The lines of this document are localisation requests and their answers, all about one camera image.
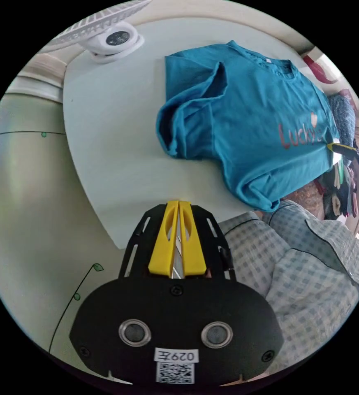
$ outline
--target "person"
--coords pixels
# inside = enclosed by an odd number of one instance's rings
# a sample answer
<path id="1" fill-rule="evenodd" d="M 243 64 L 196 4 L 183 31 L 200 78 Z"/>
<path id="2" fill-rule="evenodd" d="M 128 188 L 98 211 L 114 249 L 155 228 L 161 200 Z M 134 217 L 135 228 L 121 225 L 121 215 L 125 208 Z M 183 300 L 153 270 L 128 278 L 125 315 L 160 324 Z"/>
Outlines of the person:
<path id="1" fill-rule="evenodd" d="M 353 168 L 359 207 L 357 160 Z M 359 239 L 340 221 L 320 221 L 291 200 L 282 200 L 274 213 L 250 211 L 219 226 L 237 281 L 266 298 L 283 333 L 283 346 L 261 377 L 329 341 L 359 300 Z"/>

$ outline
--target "blue t-shirt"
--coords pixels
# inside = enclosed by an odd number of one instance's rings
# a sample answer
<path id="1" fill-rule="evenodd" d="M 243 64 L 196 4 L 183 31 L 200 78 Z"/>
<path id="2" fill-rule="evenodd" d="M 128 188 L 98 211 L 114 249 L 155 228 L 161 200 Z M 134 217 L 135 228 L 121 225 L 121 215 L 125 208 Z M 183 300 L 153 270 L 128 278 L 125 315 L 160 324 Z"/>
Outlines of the blue t-shirt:
<path id="1" fill-rule="evenodd" d="M 219 161 L 229 190 L 266 212 L 331 169 L 326 144 L 338 131 L 327 97 L 291 61 L 230 41 L 165 62 L 156 126 L 173 158 Z"/>

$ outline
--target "screw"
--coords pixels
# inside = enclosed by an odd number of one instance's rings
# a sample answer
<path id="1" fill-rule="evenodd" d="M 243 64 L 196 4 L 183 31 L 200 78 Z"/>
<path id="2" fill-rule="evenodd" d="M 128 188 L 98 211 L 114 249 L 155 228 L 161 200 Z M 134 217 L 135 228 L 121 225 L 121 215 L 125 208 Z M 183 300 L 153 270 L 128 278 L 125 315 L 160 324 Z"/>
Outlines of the screw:
<path id="1" fill-rule="evenodd" d="M 183 294 L 183 289 L 180 285 L 174 285 L 170 289 L 171 295 L 173 296 L 181 296 Z"/>
<path id="2" fill-rule="evenodd" d="M 79 349 L 79 353 L 85 358 L 87 358 L 90 355 L 90 351 L 86 347 L 81 347 Z"/>
<path id="3" fill-rule="evenodd" d="M 275 356 L 273 350 L 266 351 L 262 356 L 262 362 L 270 362 Z"/>

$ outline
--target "white table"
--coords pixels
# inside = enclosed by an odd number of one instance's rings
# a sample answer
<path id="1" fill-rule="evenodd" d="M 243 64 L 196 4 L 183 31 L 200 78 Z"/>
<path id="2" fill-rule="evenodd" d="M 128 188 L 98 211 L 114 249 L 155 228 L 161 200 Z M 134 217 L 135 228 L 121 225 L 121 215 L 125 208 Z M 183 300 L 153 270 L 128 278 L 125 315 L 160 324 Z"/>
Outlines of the white table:
<path id="1" fill-rule="evenodd" d="M 118 248 L 144 212 L 168 200 L 188 200 L 218 222 L 249 207 L 224 185 L 210 161 L 167 156 L 156 137 L 156 115 L 165 103 L 164 57 L 184 49 L 235 40 L 270 58 L 290 59 L 319 86 L 301 57 L 256 29 L 218 19 L 175 18 L 137 26 L 145 44 L 129 56 L 95 64 L 88 52 L 67 67 L 64 121 L 79 179 Z"/>

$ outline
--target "fan grille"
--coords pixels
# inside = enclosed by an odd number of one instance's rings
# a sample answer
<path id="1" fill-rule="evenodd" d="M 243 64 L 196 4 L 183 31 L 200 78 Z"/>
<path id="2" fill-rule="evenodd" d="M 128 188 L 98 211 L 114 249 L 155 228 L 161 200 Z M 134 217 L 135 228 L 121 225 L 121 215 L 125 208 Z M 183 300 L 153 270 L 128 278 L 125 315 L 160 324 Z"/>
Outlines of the fan grille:
<path id="1" fill-rule="evenodd" d="M 135 14 L 147 6 L 152 0 L 132 0 L 108 7 L 93 15 L 83 18 L 58 34 L 39 52 L 50 52 L 78 43 L 102 33 L 112 25 Z"/>

